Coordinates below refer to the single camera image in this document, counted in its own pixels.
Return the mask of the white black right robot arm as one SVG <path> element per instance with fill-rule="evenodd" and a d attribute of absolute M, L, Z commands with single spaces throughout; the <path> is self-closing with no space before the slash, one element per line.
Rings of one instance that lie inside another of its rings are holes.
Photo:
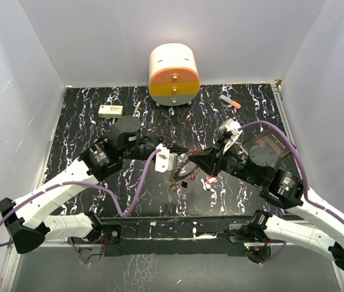
<path fill-rule="evenodd" d="M 225 148 L 219 139 L 211 148 L 195 152 L 189 161 L 207 175 L 225 172 L 246 183 L 261 187 L 260 197 L 269 204 L 297 215 L 312 227 L 299 226 L 257 210 L 248 224 L 230 231 L 231 236 L 255 240 L 280 240 L 317 252 L 344 271 L 344 215 L 330 208 L 302 180 L 280 169 L 282 158 L 268 145 L 253 146 L 248 155 L 236 147 Z"/>

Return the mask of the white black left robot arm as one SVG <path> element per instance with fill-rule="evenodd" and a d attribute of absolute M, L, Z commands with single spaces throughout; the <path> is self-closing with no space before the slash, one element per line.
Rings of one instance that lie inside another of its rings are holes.
<path fill-rule="evenodd" d="M 98 140 L 61 173 L 33 192 L 15 200 L 0 201 L 1 224 L 5 226 L 18 254 L 26 254 L 49 240 L 83 238 L 90 243 L 102 237 L 102 227 L 92 212 L 77 215 L 53 215 L 58 207 L 87 188 L 107 192 L 119 216 L 128 217 L 138 202 L 146 174 L 152 162 L 155 171 L 171 171 L 179 155 L 188 148 L 168 141 L 164 136 L 141 136 L 141 123 L 133 116 L 122 116 Z M 100 183 L 122 170 L 124 160 L 145 161 L 139 185 L 131 205 L 123 211 L 112 191 Z"/>

